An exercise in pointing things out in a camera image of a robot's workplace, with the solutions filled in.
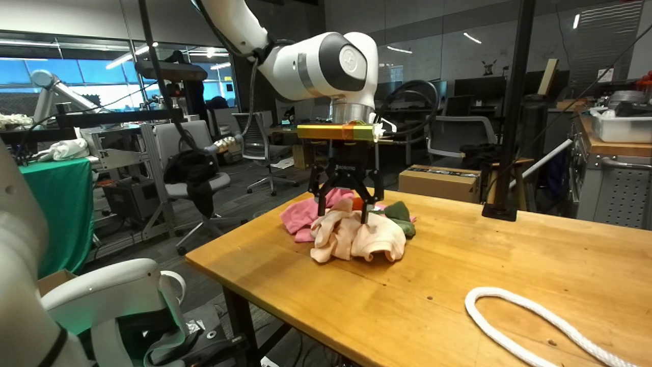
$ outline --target white chair backrest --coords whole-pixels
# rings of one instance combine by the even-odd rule
[[[92,332],[92,350],[100,365],[133,365],[119,318],[165,312],[175,328],[143,355],[171,353],[187,339],[181,318],[186,284],[160,271],[150,258],[130,258],[79,275],[40,297],[43,308],[72,335]]]

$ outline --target black metal frame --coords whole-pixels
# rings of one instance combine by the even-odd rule
[[[502,138],[502,161],[495,181],[495,198],[487,201],[482,207],[482,215],[502,217],[502,221],[516,221],[516,205],[517,198],[509,190],[509,181],[513,180],[513,157],[517,151],[517,118],[521,110],[524,98],[524,79],[528,67],[528,50],[532,39],[532,24],[534,24],[534,11],[535,0],[524,0],[519,11],[519,20],[516,28],[516,48],[513,48],[513,62],[511,62],[511,79],[509,79],[509,96],[508,96],[508,121]]]

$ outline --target wooden table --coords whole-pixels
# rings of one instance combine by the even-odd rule
[[[245,299],[361,365],[519,365],[466,315],[465,296],[497,285],[554,309],[592,342],[652,365],[652,232],[387,191],[417,215],[404,261],[316,264],[282,227],[295,200],[195,248],[187,258],[224,288],[230,312]],[[597,365],[553,326],[481,299],[487,319],[561,365]],[[240,312],[239,331],[250,331]],[[255,340],[247,339],[250,363]]]

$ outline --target table leg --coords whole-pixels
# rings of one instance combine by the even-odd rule
[[[234,361],[239,367],[260,365],[257,332],[252,328],[249,302],[237,292],[224,288],[224,299],[232,326],[234,340],[239,342]]]

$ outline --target black cable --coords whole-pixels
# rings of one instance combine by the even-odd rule
[[[198,142],[187,134],[187,131],[181,127],[181,118],[178,114],[174,114],[174,106],[171,106],[171,98],[165,89],[165,82],[162,82],[162,74],[160,74],[160,62],[156,56],[156,48],[154,48],[154,40],[152,40],[152,33],[150,33],[150,24],[148,24],[148,11],[147,11],[147,0],[138,0],[138,13],[141,13],[141,23],[143,23],[143,33],[145,33],[145,40],[147,40],[147,48],[148,48],[148,58],[154,67],[156,74],[156,83],[159,83],[159,92],[162,96],[162,106],[165,110],[171,114],[171,123],[178,127],[180,137],[187,142],[187,147],[191,147],[194,151],[202,151],[198,147]]]

